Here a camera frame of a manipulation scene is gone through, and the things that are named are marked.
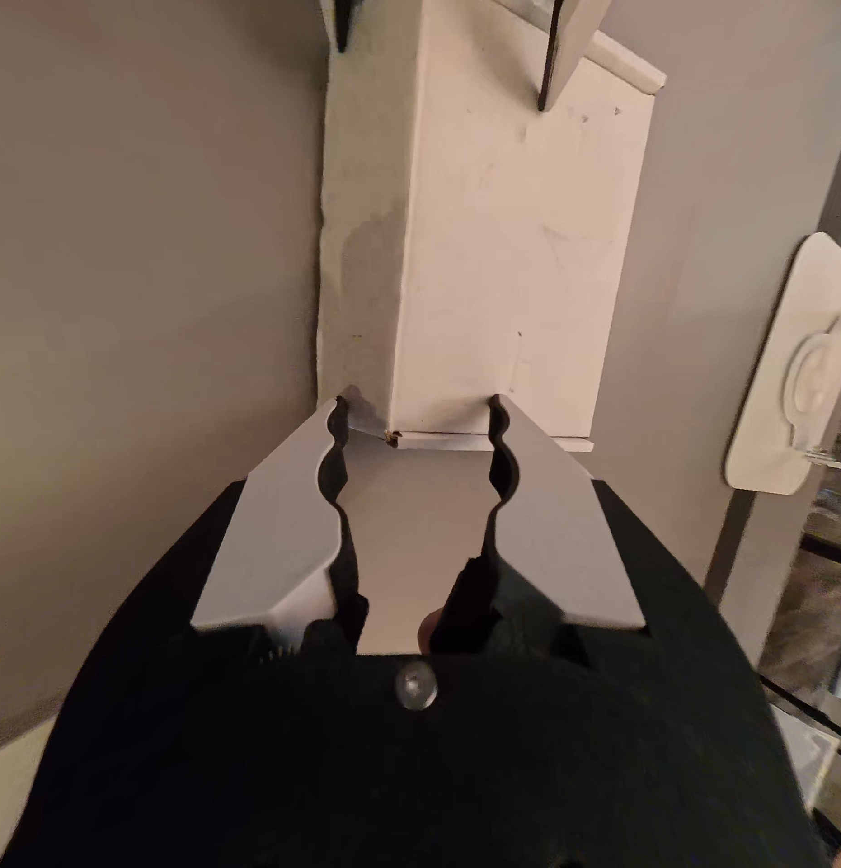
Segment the white cardboard box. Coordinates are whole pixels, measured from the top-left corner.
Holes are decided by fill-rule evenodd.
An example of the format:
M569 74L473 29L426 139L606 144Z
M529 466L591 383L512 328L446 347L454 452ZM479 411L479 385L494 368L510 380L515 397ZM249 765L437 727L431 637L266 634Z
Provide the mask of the white cardboard box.
M599 27L539 112L552 7L366 1L331 46L317 397L397 448L489 450L501 394L593 450L666 76Z

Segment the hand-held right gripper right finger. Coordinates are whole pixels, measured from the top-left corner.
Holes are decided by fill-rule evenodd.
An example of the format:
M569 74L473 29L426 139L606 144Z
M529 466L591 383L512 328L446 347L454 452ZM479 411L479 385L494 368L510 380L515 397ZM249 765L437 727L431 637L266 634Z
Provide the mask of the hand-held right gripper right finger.
M594 478L507 396L490 399L484 536L491 605L514 643L550 652L573 627L640 634L646 619Z

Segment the white base document stand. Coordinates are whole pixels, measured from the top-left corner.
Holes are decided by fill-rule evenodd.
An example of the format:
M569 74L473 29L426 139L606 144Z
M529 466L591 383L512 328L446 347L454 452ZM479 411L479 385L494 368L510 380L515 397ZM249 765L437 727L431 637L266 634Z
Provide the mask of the white base document stand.
M799 246L775 308L724 465L735 490L792 495L812 467L841 471L825 446L841 396L841 246Z

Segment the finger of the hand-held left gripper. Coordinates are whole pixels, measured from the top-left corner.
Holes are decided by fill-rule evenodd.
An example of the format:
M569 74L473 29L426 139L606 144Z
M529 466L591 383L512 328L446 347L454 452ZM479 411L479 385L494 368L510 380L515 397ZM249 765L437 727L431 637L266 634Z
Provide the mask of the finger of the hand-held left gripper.
M583 58L611 5L610 1L554 1L537 98L537 110L552 109Z
M331 46L345 53L351 35L352 20L362 1L319 1Z

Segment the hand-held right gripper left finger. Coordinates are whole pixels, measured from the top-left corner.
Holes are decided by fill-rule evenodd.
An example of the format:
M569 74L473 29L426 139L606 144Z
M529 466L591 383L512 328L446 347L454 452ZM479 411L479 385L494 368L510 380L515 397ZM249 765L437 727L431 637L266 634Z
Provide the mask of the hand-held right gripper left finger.
M202 594L197 630L305 630L360 603L338 497L348 481L348 403L325 402L246 477Z

